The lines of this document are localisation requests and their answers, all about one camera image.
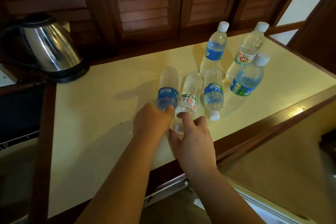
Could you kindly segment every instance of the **cream tabletop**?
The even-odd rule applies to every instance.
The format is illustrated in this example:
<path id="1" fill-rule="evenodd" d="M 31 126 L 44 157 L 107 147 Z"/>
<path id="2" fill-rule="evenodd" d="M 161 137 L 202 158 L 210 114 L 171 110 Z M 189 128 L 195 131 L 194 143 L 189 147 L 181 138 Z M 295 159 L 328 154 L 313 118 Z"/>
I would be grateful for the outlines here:
<path id="1" fill-rule="evenodd" d="M 246 34 L 229 37 L 220 67 L 224 74 Z M 132 120 L 156 103 L 167 66 L 185 77 L 198 70 L 207 43 L 93 66 L 82 78 L 57 85 L 48 218 L 92 198 L 132 137 Z M 219 121 L 208 120 L 218 140 L 336 84 L 336 80 L 265 38 L 270 56 L 265 76 L 243 106 Z M 196 116 L 204 115 L 202 104 Z M 152 169 L 174 160 L 164 136 Z"/>

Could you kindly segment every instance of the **black kettle handle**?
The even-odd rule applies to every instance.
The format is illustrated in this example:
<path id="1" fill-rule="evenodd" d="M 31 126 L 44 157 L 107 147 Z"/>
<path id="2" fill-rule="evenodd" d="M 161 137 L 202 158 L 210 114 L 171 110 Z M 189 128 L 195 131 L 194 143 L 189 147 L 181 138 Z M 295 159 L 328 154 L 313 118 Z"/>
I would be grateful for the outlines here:
<path id="1" fill-rule="evenodd" d="M 12 37 L 11 33 L 15 32 L 15 31 L 19 31 L 20 32 L 20 36 L 22 38 L 22 42 L 23 45 L 25 46 L 25 48 L 27 49 L 28 52 L 30 52 L 31 57 L 35 60 L 35 62 L 31 62 L 31 63 L 26 63 L 26 62 L 22 62 L 20 60 L 18 60 L 17 58 L 13 57 L 10 54 L 10 44 L 11 42 L 9 41 L 9 39 Z M 6 56 L 12 63 L 17 64 L 17 65 L 21 65 L 21 66 L 25 66 L 25 67 L 29 67 L 29 68 L 33 68 L 33 69 L 40 69 L 39 66 L 37 65 L 37 61 L 34 57 L 33 51 L 31 50 L 28 41 L 25 37 L 25 35 L 23 34 L 23 27 L 20 26 L 19 24 L 13 25 L 13 26 L 9 26 L 5 29 L 3 29 L 0 33 L 0 49 L 1 49 L 1 53 Z"/>

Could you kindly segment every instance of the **electric kettle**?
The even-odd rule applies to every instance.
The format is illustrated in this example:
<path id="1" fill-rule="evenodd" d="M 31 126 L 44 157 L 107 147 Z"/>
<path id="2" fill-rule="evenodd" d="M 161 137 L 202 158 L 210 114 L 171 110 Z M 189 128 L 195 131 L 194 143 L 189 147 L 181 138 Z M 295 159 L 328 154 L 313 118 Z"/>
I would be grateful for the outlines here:
<path id="1" fill-rule="evenodd" d="M 18 24 L 4 29 L 0 33 L 0 48 L 12 62 L 39 69 L 53 82 L 71 82 L 89 70 L 69 32 L 55 17 L 45 13 L 27 15 Z M 24 52 L 29 55 L 19 58 L 18 53 Z"/>

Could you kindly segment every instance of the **person's right arm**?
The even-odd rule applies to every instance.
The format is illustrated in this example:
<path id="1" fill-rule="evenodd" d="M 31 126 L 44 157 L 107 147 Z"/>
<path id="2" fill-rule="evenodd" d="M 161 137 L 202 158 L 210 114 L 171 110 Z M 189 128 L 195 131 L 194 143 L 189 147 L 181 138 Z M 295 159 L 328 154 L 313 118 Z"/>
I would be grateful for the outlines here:
<path id="1" fill-rule="evenodd" d="M 212 223 L 264 224 L 258 214 L 230 186 L 217 170 L 216 155 L 207 120 L 192 121 L 188 113 L 180 113 L 184 137 L 169 130 L 174 156 L 204 205 Z"/>

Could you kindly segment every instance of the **water bottle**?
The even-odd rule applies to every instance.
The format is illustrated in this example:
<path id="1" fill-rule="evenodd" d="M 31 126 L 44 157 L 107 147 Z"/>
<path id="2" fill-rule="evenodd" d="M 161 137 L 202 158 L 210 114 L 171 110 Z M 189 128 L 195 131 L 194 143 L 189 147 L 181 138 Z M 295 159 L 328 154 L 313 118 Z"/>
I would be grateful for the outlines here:
<path id="1" fill-rule="evenodd" d="M 237 110 L 252 91 L 259 85 L 264 76 L 264 66 L 269 57 L 259 53 L 252 63 L 243 66 L 234 78 L 228 94 L 225 96 L 225 109 Z"/>
<path id="2" fill-rule="evenodd" d="M 179 98 L 179 74 L 174 67 L 166 67 L 160 76 L 159 91 L 157 93 L 157 107 L 165 111 L 169 105 L 174 109 Z"/>
<path id="3" fill-rule="evenodd" d="M 204 105 L 210 112 L 210 120 L 219 120 L 219 112 L 223 107 L 222 80 L 222 73 L 218 68 L 210 69 L 204 74 Z"/>
<path id="4" fill-rule="evenodd" d="M 202 84 L 202 77 L 198 71 L 190 73 L 185 79 L 182 94 L 175 109 L 175 121 L 173 124 L 174 130 L 179 134 L 184 133 L 184 127 L 182 120 L 177 118 L 176 115 L 180 112 L 187 112 L 194 119 Z"/>
<path id="5" fill-rule="evenodd" d="M 239 48 L 233 63 L 226 72 L 226 77 L 230 82 L 233 81 L 239 69 L 249 64 L 258 53 L 264 43 L 264 33 L 268 29 L 268 23 L 259 21 L 257 26 L 244 40 Z"/>
<path id="6" fill-rule="evenodd" d="M 208 69 L 218 67 L 218 62 L 221 60 L 226 43 L 228 42 L 228 37 L 226 35 L 228 28 L 229 23 L 221 21 L 218 25 L 217 31 L 210 37 L 201 68 L 199 69 L 201 75 L 204 75 Z"/>

